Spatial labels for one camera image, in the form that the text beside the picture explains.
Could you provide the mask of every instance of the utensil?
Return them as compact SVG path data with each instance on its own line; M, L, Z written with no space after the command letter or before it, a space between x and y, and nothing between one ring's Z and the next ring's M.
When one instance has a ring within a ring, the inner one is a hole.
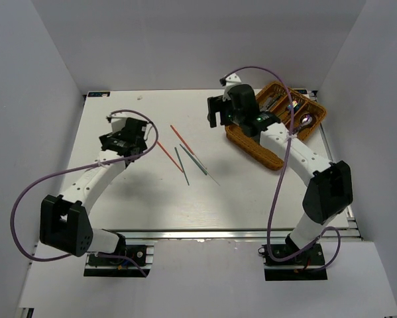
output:
M294 129L293 134L297 134L302 131L306 126L310 125L313 122L313 116L310 114L304 114L302 118L300 118L300 124Z
M176 155L178 156L178 160L179 160L179 163L180 163L180 167L181 167L182 171L184 172L184 176L185 176L186 183L189 185L190 182L188 181L188 177L186 176L186 172L185 172L184 165L182 164L182 160L180 160L180 156L179 156L178 149L177 149L176 147L174 147L174 151L175 151Z
M184 173L184 171L181 169L181 167L178 165L178 163L175 161L175 159L173 159L173 157L169 154L169 151L167 151L165 149L165 147L163 147L163 145L158 141L157 145L161 148L161 150L163 150L163 152L167 155L167 157L169 157L169 159L171 159L171 161L176 165L176 167L178 167L178 169L181 171L181 173Z
M282 94L281 94L281 93L279 93L277 96L274 96L274 97L269 101L269 103L267 104L266 108L264 108L264 105L263 105L262 110L263 110L263 111L270 111L270 109L276 105L276 102L277 102L281 97L282 97Z
M267 97L266 101L264 101L261 109L262 111L265 111L268 109L268 106L270 105L270 103L273 101L274 97Z
M294 106L294 112L296 113L298 111L298 109L300 109L300 107L302 106L301 103L298 103L297 101L292 101L292 105ZM283 112L281 112L281 114L278 115L278 117L281 117L283 114L285 114L286 112L291 113L291 104L288 104L287 107L285 107L285 110Z
M176 128L174 128L173 125L170 125L170 128L174 131L174 133L176 134L176 136L178 136L178 138L180 139L180 141L182 141L182 143L185 145L185 147L192 153L193 156L195 156L198 160L198 162L205 168L204 164L201 162L201 160L198 158L198 156L194 153L194 151L192 151L191 147L188 146L188 144L186 143L186 141L182 138L182 136L180 135L180 133L176 130Z
M186 152L186 154L191 158L191 160L194 162L194 164L196 164L196 166L203 172L203 174L206 176L207 175L207 171L205 171L204 167L194 158L194 156L192 156L192 154L184 147L182 146L182 144L179 144L179 146L181 146L182 149L184 149L184 151Z

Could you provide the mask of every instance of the white wall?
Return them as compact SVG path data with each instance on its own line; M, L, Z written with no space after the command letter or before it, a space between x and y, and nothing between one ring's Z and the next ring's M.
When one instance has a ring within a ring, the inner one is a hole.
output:
M0 0L0 317L12 317L28 261L10 234L12 204L31 181L62 169L82 96L29 0ZM58 184L27 195L17 230L27 250L38 238L41 199Z
M219 88L247 64L318 88L365 0L32 0L82 92ZM262 87L272 77L245 72Z
M321 89L334 157L350 163L354 212L397 302L397 1L368 1Z

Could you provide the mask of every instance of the wicker basket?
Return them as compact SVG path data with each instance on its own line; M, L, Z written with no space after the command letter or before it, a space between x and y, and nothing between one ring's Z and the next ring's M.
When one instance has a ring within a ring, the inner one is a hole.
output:
M312 132L320 125L322 120L326 117L326 109L320 104L316 103L303 96L302 94L290 89L291 97L294 101L301 103L302 106L294 113L294 127L299 125L300 119L303 115L310 113L313 116L313 122L311 125L300 131L297 135L298 139L304 141L307 139ZM285 112L286 107L290 104L288 96L286 95L285 89L281 83L274 81L263 88L260 93L257 94L256 100L260 105L260 108L264 107L264 102L269 97L281 97L276 103L269 109L271 113L279 116L281 121L289 127L290 125L290 114ZM236 144L239 148L244 150L247 154L252 156L255 160L260 162L263 166L271 170L279 170L282 168L284 162L277 157L273 152L267 150L257 144L253 139L246 137L241 129L237 125L230 125L225 127L226 137Z

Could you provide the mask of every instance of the spoon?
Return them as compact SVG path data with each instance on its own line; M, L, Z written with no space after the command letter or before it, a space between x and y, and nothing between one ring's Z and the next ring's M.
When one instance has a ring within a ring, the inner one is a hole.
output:
M310 125L313 122L313 117L310 114L305 114L300 118L300 124L294 129L293 134L299 133L304 127Z

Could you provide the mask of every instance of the white platform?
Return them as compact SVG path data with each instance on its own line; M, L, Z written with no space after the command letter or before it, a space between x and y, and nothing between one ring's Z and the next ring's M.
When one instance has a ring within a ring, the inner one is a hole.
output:
M273 172L239 150L225 137L223 127L210 129L207 98L222 90L112 91L109 97L88 97L69 167L94 161L100 149L98 136L111 131L105 117L117 109L134 109L157 125L160 141L176 157L179 140L173 124L208 167L219 187L204 176L179 148L191 186L161 149L131 164L98 199L89 216L92 226L105 229L262 229L278 181ZM152 142L151 132L148 144ZM319 131L307 141L326 156ZM66 177L69 186L80 173ZM275 229L292 229L302 216L303 183L286 173L274 216ZM333 222L347 227L342 213Z
M328 281L265 282L258 242L160 241L148 278L83 277L85 256L34 263L21 307L33 318L383 318L397 315L373 243L346 242ZM323 243L330 258L336 243ZM40 245L37 254L58 251Z

